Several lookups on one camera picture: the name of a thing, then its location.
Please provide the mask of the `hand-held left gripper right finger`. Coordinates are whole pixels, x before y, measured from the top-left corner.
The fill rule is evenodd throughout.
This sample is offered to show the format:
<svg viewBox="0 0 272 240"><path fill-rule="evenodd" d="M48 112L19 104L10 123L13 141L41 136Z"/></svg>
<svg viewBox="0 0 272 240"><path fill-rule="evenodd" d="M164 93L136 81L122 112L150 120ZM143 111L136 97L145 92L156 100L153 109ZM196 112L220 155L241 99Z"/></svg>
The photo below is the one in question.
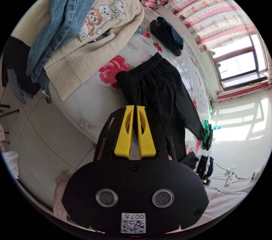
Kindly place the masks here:
<svg viewBox="0 0 272 240"><path fill-rule="evenodd" d="M137 133L140 158L155 157L156 149L144 106L137 106Z"/></svg>

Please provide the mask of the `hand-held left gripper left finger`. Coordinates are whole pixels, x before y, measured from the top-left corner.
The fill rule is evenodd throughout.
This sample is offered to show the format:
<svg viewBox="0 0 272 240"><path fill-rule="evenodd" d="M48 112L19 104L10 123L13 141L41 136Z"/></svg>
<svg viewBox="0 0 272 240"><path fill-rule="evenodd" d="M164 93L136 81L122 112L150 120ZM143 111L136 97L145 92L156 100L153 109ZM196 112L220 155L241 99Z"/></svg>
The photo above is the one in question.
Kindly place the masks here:
<svg viewBox="0 0 272 240"><path fill-rule="evenodd" d="M116 157L129 158L130 156L133 134L133 114L134 105L126 106L114 149Z"/></svg>

